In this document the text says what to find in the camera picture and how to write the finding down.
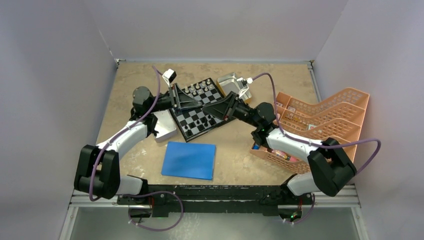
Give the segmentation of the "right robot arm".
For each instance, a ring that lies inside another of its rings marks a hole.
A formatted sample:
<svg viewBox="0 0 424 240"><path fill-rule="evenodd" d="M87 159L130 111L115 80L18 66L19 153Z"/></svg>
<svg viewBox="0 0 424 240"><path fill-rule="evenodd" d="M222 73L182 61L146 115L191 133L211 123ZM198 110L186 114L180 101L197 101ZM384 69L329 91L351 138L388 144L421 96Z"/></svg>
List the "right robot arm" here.
<svg viewBox="0 0 424 240"><path fill-rule="evenodd" d="M357 174L356 167L336 139L308 139L282 131L274 123L277 115L271 103L250 107L231 92L221 100L205 104L202 111L223 121L236 118L255 127L251 135L257 145L282 151L309 165L309 172L295 174L282 184L280 196L288 204L312 192L334 197Z"/></svg>

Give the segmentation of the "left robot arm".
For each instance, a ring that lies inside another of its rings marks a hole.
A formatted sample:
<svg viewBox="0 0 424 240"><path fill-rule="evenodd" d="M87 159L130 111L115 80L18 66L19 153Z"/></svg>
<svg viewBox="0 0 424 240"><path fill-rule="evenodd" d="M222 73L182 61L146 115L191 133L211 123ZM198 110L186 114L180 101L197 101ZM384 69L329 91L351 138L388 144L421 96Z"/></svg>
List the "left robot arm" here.
<svg viewBox="0 0 424 240"><path fill-rule="evenodd" d="M143 186L148 184L147 181L135 176L121 176L120 160L137 143L158 134L155 112L170 109L183 112L203 106L201 100L185 93L177 84L156 96L147 87L140 86L133 91L132 97L131 116L126 125L109 139L97 145L87 144L80 151L74 189L87 193L92 202L129 195L138 205L146 203L149 191Z"/></svg>

